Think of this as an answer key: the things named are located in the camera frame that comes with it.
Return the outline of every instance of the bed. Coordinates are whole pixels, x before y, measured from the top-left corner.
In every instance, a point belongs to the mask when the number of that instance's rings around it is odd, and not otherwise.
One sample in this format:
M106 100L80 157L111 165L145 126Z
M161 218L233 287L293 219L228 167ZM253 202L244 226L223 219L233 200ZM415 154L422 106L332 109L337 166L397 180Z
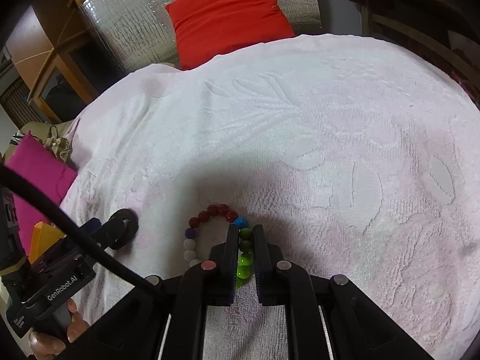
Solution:
M61 207L78 224L135 210L113 255L170 278L188 269L189 218L229 204L310 273L351 278L435 359L459 359L480 330L479 135L461 87L411 52L302 35L129 74L66 132L78 177ZM211 222L201 259L226 234ZM75 297L90 323L131 288L96 271ZM209 309L204 358L286 359L282 313L251 281Z

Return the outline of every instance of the lime green bead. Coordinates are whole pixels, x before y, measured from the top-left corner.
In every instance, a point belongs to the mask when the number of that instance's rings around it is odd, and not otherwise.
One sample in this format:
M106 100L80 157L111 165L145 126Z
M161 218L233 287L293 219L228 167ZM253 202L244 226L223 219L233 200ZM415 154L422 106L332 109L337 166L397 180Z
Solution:
M250 253L242 253L238 257L238 264L241 266L251 266L254 262L254 257Z
M251 238L251 228L244 227L240 230L240 238L248 241Z
M237 278L247 279L250 276L250 267L239 265L237 267Z
M240 279L239 277L237 277L237 281L235 283L235 289L238 290L241 286L244 285L244 282L242 279Z
M242 240L238 244L238 248L240 249L241 252L243 253L250 253L251 252L251 242L250 241L245 241Z

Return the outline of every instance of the table covered with blanket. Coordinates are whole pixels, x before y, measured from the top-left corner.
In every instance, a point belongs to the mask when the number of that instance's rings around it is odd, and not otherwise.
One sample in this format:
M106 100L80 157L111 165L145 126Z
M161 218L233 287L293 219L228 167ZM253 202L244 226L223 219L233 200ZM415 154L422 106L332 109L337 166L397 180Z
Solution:
M90 104L66 134L78 223L138 213L112 252L142 276L183 274L184 230L211 203L263 224L311 274L343 273L438 360L480 328L480 114L446 74L372 38L300 36L192 71L153 64ZM205 259L225 221L201 230ZM94 322L131 288L102 267L76 300ZM205 359L287 359L282 307L254 281L210 307Z

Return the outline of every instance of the fingernail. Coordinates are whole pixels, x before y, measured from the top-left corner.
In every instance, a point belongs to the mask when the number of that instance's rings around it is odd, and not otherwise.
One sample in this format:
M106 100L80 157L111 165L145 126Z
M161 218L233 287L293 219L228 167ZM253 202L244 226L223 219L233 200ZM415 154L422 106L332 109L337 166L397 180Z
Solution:
M77 338L78 338L78 333L75 332L75 330L71 330L71 332L68 334L69 342L74 342Z
M65 344L64 344L62 341L60 341L60 340L55 340L55 341L53 342L53 349L54 349L54 350L57 350L58 352L61 352L61 351L63 351L65 348L66 348L66 346L65 346Z

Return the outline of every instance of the yellow object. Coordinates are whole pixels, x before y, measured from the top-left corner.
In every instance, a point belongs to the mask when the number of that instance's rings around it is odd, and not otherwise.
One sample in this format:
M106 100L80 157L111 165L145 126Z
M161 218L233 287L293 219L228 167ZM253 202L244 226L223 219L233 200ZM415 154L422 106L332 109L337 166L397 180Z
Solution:
M32 244L30 245L30 254L28 261L33 263L38 257L57 242L65 237L58 228L52 227L45 222L39 222L33 228Z

